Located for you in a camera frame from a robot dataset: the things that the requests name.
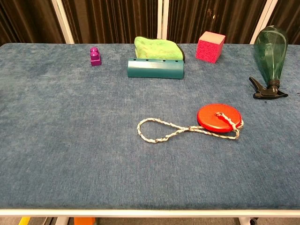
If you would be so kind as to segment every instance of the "teal tube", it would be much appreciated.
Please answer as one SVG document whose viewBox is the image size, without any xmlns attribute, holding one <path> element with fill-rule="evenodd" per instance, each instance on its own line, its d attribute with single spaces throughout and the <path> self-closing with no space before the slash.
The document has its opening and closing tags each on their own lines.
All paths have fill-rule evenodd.
<svg viewBox="0 0 300 225">
<path fill-rule="evenodd" d="M 129 59 L 128 77 L 183 78 L 183 60 Z"/>
</svg>

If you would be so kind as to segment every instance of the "purple block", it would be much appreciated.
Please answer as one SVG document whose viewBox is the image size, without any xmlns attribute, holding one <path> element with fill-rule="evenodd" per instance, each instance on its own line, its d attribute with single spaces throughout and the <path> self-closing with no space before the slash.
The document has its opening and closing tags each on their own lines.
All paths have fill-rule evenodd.
<svg viewBox="0 0 300 225">
<path fill-rule="evenodd" d="M 93 67 L 101 65 L 100 53 L 95 47 L 90 49 L 90 63 Z"/>
</svg>

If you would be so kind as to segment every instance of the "red frisbee toy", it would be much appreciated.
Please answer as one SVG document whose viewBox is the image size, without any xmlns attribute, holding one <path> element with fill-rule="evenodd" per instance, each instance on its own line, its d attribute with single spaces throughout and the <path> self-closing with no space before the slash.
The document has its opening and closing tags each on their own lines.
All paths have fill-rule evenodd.
<svg viewBox="0 0 300 225">
<path fill-rule="evenodd" d="M 242 122 L 240 112 L 230 105 L 211 104 L 202 107 L 198 114 L 198 123 L 205 129 L 217 132 L 227 133 L 233 130 L 232 126 L 222 116 L 216 116 L 216 113 L 223 113 L 231 119 L 236 127 L 239 127 Z"/>
</svg>

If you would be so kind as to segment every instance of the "rope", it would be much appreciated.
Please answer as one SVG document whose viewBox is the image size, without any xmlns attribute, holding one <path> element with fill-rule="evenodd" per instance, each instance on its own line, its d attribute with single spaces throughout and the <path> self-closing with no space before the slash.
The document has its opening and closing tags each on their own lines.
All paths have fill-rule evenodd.
<svg viewBox="0 0 300 225">
<path fill-rule="evenodd" d="M 231 121 L 231 119 L 228 118 L 227 116 L 225 116 L 222 112 L 216 113 L 216 116 L 223 117 L 232 126 L 232 130 L 235 132 L 235 136 L 218 135 L 218 134 L 203 130 L 204 127 L 201 127 L 201 126 L 181 127 L 181 126 L 178 126 L 178 125 L 175 125 L 175 124 L 172 124 L 172 123 L 168 123 L 168 122 L 165 122 L 161 119 L 156 119 L 156 118 L 147 118 L 147 119 L 144 119 L 141 122 L 139 122 L 138 125 L 137 125 L 137 132 L 138 132 L 139 136 L 141 136 L 141 138 L 144 141 L 147 141 L 149 143 L 166 142 L 166 141 L 168 141 L 168 139 L 170 137 L 176 136 L 176 135 L 178 135 L 180 133 L 183 133 L 185 131 L 198 132 L 198 133 L 211 135 L 211 136 L 214 136 L 214 137 L 220 137 L 220 138 L 224 138 L 224 139 L 232 139 L 232 140 L 238 139 L 239 136 L 240 136 L 240 130 L 244 126 L 244 121 L 242 120 L 241 124 L 238 127 L 236 127 L 235 124 Z M 141 133 L 141 125 L 145 122 L 148 122 L 148 121 L 153 121 L 153 122 L 158 122 L 158 123 L 161 123 L 161 124 L 165 124 L 165 125 L 171 126 L 173 128 L 177 128 L 178 130 L 176 132 L 173 132 L 173 133 L 171 133 L 169 135 L 166 135 L 165 137 L 162 137 L 162 138 L 157 138 L 155 140 L 154 139 L 148 139 Z"/>
</svg>

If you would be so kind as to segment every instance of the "green towel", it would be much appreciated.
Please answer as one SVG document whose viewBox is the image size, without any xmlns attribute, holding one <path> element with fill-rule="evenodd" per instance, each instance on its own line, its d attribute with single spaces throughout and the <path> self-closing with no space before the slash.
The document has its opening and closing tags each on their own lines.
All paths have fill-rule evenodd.
<svg viewBox="0 0 300 225">
<path fill-rule="evenodd" d="M 135 54 L 139 59 L 184 60 L 184 53 L 173 41 L 135 38 Z"/>
</svg>

